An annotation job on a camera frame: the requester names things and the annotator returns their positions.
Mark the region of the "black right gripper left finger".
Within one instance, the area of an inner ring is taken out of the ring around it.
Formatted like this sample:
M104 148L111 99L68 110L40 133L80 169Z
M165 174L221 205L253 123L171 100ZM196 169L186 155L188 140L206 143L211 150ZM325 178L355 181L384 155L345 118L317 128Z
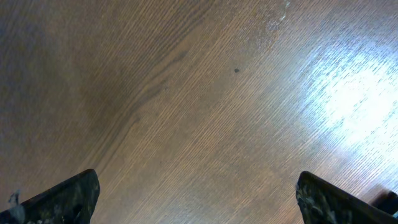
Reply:
M90 224L100 195L94 169L87 169L24 202L19 192L10 196L11 207L1 212L1 224Z

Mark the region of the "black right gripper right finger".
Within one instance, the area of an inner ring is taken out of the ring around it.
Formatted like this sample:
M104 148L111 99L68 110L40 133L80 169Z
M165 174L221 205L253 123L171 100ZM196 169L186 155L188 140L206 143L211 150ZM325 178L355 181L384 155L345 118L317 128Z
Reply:
M368 204L309 171L300 174L295 192L304 224L397 224L394 192Z

